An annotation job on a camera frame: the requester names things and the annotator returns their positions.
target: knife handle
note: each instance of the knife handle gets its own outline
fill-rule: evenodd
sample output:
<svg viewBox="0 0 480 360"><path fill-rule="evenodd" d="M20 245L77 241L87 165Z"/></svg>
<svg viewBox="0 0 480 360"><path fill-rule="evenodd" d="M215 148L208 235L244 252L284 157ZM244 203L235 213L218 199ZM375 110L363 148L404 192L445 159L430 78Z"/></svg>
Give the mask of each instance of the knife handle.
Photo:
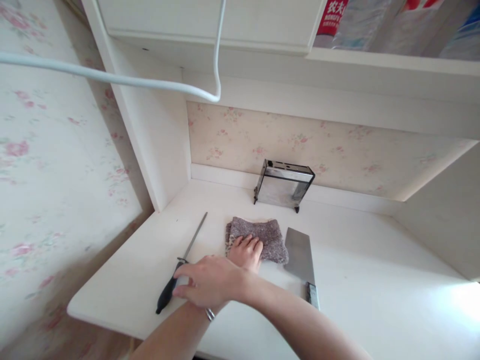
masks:
<svg viewBox="0 0 480 360"><path fill-rule="evenodd" d="M186 260L181 259L176 264L175 271L177 271L177 269L181 267L183 264L185 264L186 262L187 262ZM170 281L163 288L163 291L161 292L160 297L158 298L158 302L156 303L155 312L157 314L160 314L160 312L162 312L162 310L165 309L165 307L169 304L170 300L172 299L172 293L174 292L175 285L177 285L177 279L172 276Z"/></svg>
<svg viewBox="0 0 480 360"><path fill-rule="evenodd" d="M320 310L319 295L317 293L317 287L310 282L306 282L306 301L312 304L317 310Z"/></svg>

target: cloth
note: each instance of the cloth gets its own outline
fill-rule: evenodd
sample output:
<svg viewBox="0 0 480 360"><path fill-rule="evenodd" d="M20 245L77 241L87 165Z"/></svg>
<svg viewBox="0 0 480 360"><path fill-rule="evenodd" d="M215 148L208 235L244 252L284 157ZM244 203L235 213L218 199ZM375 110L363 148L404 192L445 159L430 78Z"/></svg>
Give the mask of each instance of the cloth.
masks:
<svg viewBox="0 0 480 360"><path fill-rule="evenodd" d="M289 262L289 252L282 240L282 233L277 220L249 222L234 216L233 220L226 225L225 231L225 253L227 255L236 238L252 234L254 238L258 237L263 242L260 259L277 264L287 264Z"/></svg>

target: red label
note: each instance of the red label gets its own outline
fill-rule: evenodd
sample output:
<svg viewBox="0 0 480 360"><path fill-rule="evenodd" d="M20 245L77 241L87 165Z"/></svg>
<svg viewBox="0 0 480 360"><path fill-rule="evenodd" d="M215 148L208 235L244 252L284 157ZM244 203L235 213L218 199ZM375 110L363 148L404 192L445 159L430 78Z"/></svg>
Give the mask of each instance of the red label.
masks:
<svg viewBox="0 0 480 360"><path fill-rule="evenodd" d="M335 36L349 0L327 0L317 35Z"/></svg>

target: cabinet door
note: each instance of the cabinet door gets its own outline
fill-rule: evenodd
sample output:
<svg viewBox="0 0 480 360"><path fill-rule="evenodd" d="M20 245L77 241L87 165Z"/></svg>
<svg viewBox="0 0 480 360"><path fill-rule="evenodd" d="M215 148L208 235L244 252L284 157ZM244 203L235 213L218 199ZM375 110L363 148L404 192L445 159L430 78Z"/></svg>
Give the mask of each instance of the cabinet door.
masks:
<svg viewBox="0 0 480 360"><path fill-rule="evenodd" d="M107 31L186 43L213 44L220 0L99 0ZM322 0L227 0L221 44L279 53L310 51Z"/></svg>

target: finger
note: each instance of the finger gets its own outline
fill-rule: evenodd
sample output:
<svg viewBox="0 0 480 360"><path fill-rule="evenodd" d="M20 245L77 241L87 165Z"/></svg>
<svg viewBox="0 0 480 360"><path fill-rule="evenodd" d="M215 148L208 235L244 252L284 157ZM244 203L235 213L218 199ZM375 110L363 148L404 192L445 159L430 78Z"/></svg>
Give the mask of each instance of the finger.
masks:
<svg viewBox="0 0 480 360"><path fill-rule="evenodd" d="M258 236L257 236L257 237L254 237L254 238L250 241L250 243L248 244L248 247L253 250L253 249L255 248L255 245L257 244L258 241L259 241Z"/></svg>
<svg viewBox="0 0 480 360"><path fill-rule="evenodd" d="M246 238L244 238L243 241L241 242L241 246L243 246L244 248L246 248L246 247L249 245L250 240L252 240L252 237L253 237L253 235L250 234L250 235L248 235Z"/></svg>
<svg viewBox="0 0 480 360"><path fill-rule="evenodd" d="M235 247L237 247L238 245L240 245L240 243L242 242L242 239L243 239L243 238L244 238L243 236L237 237L237 238L235 239L235 242L233 243L232 246L235 248Z"/></svg>
<svg viewBox="0 0 480 360"><path fill-rule="evenodd" d="M173 274L173 277L175 279L178 279L181 276L188 276L189 278L192 278L193 281L195 281L195 273L197 270L197 265L196 264L183 264L180 266L175 273Z"/></svg>
<svg viewBox="0 0 480 360"><path fill-rule="evenodd" d="M255 244L255 248L253 249L253 253L255 254L255 256L260 257L263 249L264 243L261 241L257 241L257 243Z"/></svg>
<svg viewBox="0 0 480 360"><path fill-rule="evenodd" d="M181 299L192 299L195 288L188 285L180 285L173 289L172 295Z"/></svg>

